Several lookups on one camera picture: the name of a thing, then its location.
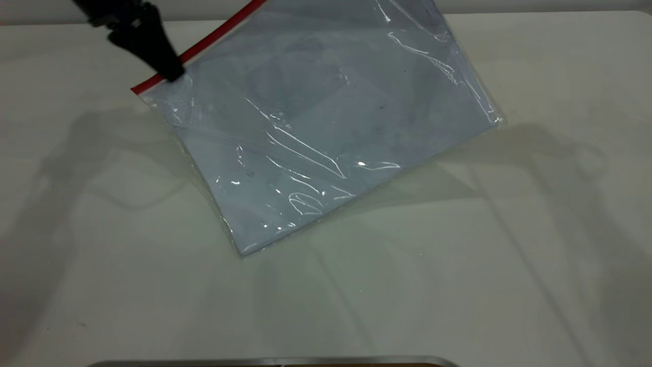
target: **white table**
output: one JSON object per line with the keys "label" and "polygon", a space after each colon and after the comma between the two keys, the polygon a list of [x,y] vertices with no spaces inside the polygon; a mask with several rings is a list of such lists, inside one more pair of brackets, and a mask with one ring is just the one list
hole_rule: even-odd
{"label": "white table", "polygon": [[[145,65],[0,27],[0,365],[652,363],[652,18],[448,19],[509,125],[245,259],[129,91]],[[182,50],[218,24],[166,26]]]}

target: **plastic bag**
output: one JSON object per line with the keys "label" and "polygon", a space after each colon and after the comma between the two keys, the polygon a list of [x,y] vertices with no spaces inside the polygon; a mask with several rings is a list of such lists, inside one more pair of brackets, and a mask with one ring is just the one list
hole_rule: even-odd
{"label": "plastic bag", "polygon": [[500,116],[431,0],[254,0],[134,91],[252,253]]}

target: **ziplock bag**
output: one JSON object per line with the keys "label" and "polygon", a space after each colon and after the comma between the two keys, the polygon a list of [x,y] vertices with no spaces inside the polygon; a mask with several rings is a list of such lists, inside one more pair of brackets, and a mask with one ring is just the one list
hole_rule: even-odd
{"label": "ziplock bag", "polygon": [[133,90],[243,255],[501,119],[431,0],[254,0],[182,60]]}

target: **white wall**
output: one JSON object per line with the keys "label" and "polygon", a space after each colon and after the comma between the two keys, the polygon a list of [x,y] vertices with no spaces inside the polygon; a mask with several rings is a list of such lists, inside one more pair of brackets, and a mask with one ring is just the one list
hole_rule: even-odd
{"label": "white wall", "polygon": [[[248,0],[151,0],[167,20],[226,19]],[[437,0],[444,13],[641,8],[650,0]],[[0,0],[0,24],[84,21],[71,0]]]}

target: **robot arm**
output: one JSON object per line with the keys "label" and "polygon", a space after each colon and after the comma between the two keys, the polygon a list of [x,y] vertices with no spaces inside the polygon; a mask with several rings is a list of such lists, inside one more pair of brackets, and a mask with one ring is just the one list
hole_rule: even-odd
{"label": "robot arm", "polygon": [[149,64],[170,82],[183,75],[158,9],[142,0],[73,0],[93,27],[111,29],[109,41]]}

